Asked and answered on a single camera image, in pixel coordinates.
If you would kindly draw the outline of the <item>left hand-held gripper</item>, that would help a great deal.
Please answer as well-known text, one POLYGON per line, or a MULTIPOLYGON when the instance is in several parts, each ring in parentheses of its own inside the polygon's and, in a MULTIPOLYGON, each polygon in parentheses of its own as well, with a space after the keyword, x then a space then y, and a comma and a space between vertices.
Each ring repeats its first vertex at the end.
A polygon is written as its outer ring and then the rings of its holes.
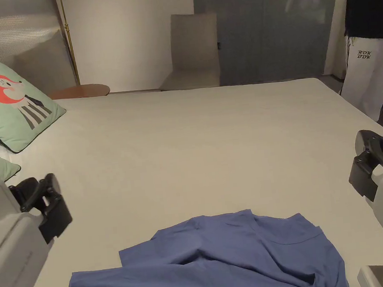
POLYGON ((72 220, 55 174, 15 186, 0 181, 0 287, 34 287, 72 220))

